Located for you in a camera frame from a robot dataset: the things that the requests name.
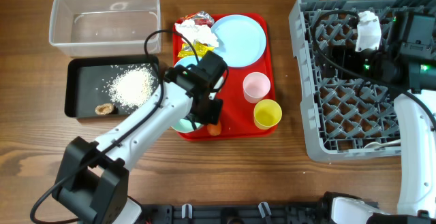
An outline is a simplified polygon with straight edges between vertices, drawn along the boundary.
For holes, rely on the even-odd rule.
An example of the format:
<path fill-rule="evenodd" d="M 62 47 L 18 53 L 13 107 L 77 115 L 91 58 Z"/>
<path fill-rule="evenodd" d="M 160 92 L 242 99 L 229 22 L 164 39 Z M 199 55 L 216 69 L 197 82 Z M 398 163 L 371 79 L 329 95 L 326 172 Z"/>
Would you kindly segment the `orange carrot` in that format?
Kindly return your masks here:
<path fill-rule="evenodd" d="M 207 129 L 209 135 L 218 136 L 221 134 L 221 131 L 222 131 L 221 122 L 219 121 L 216 125 L 208 124 L 206 129 Z"/>

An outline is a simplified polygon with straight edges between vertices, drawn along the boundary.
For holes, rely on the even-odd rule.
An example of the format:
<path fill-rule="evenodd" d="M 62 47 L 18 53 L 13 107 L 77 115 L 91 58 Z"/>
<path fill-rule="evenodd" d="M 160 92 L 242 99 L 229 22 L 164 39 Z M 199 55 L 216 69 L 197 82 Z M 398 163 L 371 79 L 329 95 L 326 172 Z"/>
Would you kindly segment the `green bowl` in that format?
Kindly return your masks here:
<path fill-rule="evenodd" d="M 173 124 L 172 128 L 179 133 L 191 133 L 195 130 L 201 129 L 202 124 L 197 122 L 193 123 L 190 120 L 183 118 L 177 123 Z"/>

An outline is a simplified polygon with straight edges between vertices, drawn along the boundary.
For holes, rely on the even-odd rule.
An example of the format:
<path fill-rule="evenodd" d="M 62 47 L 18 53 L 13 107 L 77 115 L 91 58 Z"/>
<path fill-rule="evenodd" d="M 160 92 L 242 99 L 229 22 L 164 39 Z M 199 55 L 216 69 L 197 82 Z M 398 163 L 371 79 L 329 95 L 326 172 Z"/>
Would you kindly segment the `yellow wrapper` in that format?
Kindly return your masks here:
<path fill-rule="evenodd" d="M 194 50 L 191 49 L 189 44 L 182 44 L 181 50 L 178 52 L 177 57 L 183 58 L 194 56 L 195 54 L 197 54 L 198 57 L 203 57 L 208 51 L 213 51 L 215 49 L 213 46 L 204 45 L 199 42 L 194 42 L 193 47 Z"/>

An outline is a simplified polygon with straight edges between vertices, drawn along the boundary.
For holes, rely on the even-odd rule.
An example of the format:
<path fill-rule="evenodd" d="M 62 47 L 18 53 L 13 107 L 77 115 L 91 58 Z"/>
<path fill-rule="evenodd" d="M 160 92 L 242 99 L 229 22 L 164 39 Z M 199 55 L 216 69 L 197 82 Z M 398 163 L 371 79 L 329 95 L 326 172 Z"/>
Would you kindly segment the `white rice pile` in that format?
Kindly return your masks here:
<path fill-rule="evenodd" d="M 154 93 L 157 78 L 150 64 L 111 65 L 115 74 L 109 77 L 101 92 L 114 105 L 126 110 L 142 106 Z"/>

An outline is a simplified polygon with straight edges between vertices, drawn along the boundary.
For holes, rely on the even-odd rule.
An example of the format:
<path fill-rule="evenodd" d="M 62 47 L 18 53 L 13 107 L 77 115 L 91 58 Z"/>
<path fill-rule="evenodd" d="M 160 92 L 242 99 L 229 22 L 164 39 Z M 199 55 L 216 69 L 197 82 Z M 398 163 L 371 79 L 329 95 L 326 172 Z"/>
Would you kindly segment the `white tissue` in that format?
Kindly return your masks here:
<path fill-rule="evenodd" d="M 197 25 L 194 20 L 185 20 L 175 23 L 175 29 L 190 42 L 199 42 L 214 48 L 219 47 L 218 37 L 208 25 Z"/>

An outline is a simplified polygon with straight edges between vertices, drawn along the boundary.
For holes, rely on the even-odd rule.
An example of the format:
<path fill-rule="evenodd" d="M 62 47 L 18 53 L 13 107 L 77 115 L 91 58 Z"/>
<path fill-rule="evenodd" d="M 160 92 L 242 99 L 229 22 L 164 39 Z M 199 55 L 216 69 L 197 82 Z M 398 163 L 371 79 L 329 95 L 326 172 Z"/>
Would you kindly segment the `red foil wrapper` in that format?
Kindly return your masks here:
<path fill-rule="evenodd" d="M 206 25 L 212 27 L 214 23 L 215 19 L 205 11 L 199 11 L 181 18 L 181 24 L 187 26 Z"/>

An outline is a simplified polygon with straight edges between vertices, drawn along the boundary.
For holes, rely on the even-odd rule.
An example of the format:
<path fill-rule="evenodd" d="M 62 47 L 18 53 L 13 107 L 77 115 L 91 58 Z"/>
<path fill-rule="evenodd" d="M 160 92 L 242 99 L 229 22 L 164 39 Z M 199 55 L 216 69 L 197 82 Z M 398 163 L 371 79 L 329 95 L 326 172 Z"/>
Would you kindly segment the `brown mushroom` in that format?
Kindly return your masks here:
<path fill-rule="evenodd" d="M 115 106 L 112 103 L 98 105 L 95 108 L 96 115 L 109 115 L 115 111 Z"/>

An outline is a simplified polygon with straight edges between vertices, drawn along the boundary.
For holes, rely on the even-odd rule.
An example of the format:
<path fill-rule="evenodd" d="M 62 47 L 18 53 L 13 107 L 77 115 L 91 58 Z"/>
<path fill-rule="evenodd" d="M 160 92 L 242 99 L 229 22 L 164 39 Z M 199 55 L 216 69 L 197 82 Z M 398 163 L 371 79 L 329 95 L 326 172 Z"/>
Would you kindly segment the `light blue bowl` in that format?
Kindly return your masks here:
<path fill-rule="evenodd" d="M 174 64 L 174 66 L 176 67 L 177 65 L 181 65 L 181 66 L 183 66 L 183 67 L 187 67 L 187 66 L 190 65 L 190 64 L 194 64 L 194 65 L 197 64 L 196 58 L 195 58 L 194 56 L 183 57 L 183 58 L 181 58 L 179 61 L 177 61 L 177 62 Z M 215 88 L 215 89 L 218 89 L 218 88 L 223 84 L 223 81 L 224 81 L 224 77 L 222 76 L 222 77 L 220 77 L 220 79 L 215 83 L 214 88 Z"/>

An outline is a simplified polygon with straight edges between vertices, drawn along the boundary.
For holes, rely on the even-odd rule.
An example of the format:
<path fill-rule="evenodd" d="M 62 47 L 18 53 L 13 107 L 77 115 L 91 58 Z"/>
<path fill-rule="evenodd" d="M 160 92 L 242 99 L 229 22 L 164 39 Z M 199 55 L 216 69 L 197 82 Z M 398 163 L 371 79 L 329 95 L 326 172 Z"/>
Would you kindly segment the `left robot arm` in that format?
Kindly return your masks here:
<path fill-rule="evenodd" d="M 127 194 L 131 170 L 180 120 L 219 122 L 223 100 L 210 94 L 226 72 L 225 61 L 211 51 L 195 65 L 169 68 L 153 96 L 122 123 L 93 142 L 77 137 L 67 145 L 52 197 L 81 223 L 137 223 L 142 207 Z"/>

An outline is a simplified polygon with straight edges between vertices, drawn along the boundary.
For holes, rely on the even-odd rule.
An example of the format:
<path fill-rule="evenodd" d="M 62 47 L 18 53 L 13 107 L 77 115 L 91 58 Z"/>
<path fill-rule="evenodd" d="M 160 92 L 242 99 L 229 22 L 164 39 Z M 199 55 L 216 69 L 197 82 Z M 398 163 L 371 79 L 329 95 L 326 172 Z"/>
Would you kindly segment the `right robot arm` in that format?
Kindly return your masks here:
<path fill-rule="evenodd" d="M 378 17 L 337 10 L 322 14 L 350 15 L 356 24 L 356 57 L 333 59 L 311 33 L 313 49 L 327 67 L 353 78 L 388 88 L 399 123 L 401 190 L 396 214 L 388 214 L 360 199 L 335 196 L 329 201 L 333 223 L 435 222 L 435 60 L 432 58 L 435 17 L 417 12 L 395 12 L 387 49 L 380 50 L 382 30 Z"/>

